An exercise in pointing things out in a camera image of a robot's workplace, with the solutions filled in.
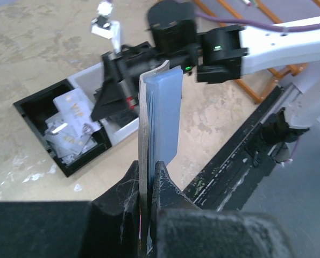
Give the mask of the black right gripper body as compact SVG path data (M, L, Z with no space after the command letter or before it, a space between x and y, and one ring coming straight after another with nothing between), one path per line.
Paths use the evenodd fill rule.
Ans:
M122 45L121 52L102 55L104 80L109 75L117 82L125 80L130 89L127 103L132 108L138 104L140 75L160 67L165 61L169 62L170 68L179 66L184 73L190 73L197 65L197 45L189 44L171 54L159 51L147 41L137 46Z

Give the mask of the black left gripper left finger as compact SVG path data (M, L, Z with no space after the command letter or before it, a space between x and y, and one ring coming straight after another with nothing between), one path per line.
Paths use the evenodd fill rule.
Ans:
M92 201L0 202L0 257L137 257L138 162Z

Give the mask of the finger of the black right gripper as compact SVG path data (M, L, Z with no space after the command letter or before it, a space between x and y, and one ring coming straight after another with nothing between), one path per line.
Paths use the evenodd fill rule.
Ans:
M90 116L92 121L98 121L130 109L127 103L127 98L130 97L130 89L125 80L117 82L109 77L104 80L97 93L96 103Z

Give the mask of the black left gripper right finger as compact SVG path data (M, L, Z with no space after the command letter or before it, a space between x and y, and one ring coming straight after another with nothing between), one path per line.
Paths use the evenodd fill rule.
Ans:
M202 210L155 165L152 257L294 257L288 235L265 213Z

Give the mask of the grey card holder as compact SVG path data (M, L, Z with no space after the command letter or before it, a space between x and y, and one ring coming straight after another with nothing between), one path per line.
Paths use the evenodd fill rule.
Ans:
M169 164L177 154L183 71L168 60L139 78L139 205L140 257L151 243L151 198L154 196L155 164Z

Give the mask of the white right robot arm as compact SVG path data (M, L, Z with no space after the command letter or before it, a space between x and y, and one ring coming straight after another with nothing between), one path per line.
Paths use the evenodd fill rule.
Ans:
M147 12L154 43L120 43L120 24L110 20L112 2L101 1L91 23L93 34L110 39L112 52L102 56L104 79L91 118L104 119L124 110L138 112L140 76L181 68L197 70L198 82L236 80L260 70L320 61L320 16L268 25L224 19L224 26L199 33L193 4L161 1Z

